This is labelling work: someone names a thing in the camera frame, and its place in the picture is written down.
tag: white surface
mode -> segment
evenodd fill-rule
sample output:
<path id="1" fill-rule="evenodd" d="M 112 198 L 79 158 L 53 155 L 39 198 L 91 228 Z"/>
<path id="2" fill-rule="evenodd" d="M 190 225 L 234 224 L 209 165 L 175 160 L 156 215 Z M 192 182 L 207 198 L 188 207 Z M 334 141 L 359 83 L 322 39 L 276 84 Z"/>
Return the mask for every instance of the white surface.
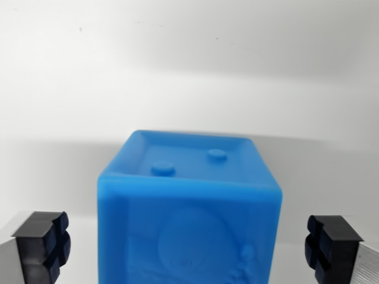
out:
<path id="1" fill-rule="evenodd" d="M 379 250 L 378 246 L 360 243 L 356 255 L 351 284 L 379 283 Z"/>
<path id="2" fill-rule="evenodd" d="M 136 129 L 252 137 L 284 192 L 272 284 L 312 284 L 311 214 L 377 240 L 379 2 L 0 2 L 0 225 L 70 217 L 96 283 L 96 179 Z"/>
<path id="3" fill-rule="evenodd" d="M 0 227 L 0 283 L 24 284 L 17 241 L 13 234 L 33 212 L 19 212 L 4 227 Z"/>

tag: cube top surface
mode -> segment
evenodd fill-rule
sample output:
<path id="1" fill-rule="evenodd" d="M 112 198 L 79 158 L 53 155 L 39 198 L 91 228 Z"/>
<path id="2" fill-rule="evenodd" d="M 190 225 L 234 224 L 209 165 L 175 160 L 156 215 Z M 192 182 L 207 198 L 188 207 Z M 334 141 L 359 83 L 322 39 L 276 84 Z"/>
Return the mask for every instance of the cube top surface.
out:
<path id="1" fill-rule="evenodd" d="M 250 139 L 160 131 L 135 131 L 101 176 L 280 190 Z"/>

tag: blue box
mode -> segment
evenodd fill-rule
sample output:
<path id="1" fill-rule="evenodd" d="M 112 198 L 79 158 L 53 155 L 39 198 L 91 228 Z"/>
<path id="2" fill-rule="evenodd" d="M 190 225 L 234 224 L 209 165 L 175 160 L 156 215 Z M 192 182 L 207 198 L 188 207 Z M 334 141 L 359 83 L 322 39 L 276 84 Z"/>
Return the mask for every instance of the blue box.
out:
<path id="1" fill-rule="evenodd" d="M 98 180 L 100 284 L 267 284 L 282 193 L 249 139 L 136 131 Z"/>

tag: blue plastic cube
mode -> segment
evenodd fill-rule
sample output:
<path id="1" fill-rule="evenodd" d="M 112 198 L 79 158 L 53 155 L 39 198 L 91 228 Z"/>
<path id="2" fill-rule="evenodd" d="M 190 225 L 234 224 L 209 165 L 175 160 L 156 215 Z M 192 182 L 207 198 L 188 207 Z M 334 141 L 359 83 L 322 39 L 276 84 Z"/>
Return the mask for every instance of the blue plastic cube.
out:
<path id="1" fill-rule="evenodd" d="M 267 284 L 281 190 L 249 139 L 136 131 L 99 177 L 100 284 Z"/>

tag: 3d printed cube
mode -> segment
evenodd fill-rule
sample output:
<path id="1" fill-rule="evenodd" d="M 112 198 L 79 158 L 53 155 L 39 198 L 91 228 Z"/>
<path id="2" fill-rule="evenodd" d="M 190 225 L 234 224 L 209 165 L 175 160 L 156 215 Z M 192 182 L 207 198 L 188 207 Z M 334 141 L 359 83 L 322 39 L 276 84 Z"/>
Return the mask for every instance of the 3d printed cube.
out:
<path id="1" fill-rule="evenodd" d="M 136 131 L 98 180 L 100 284 L 267 284 L 282 193 L 249 139 Z"/>

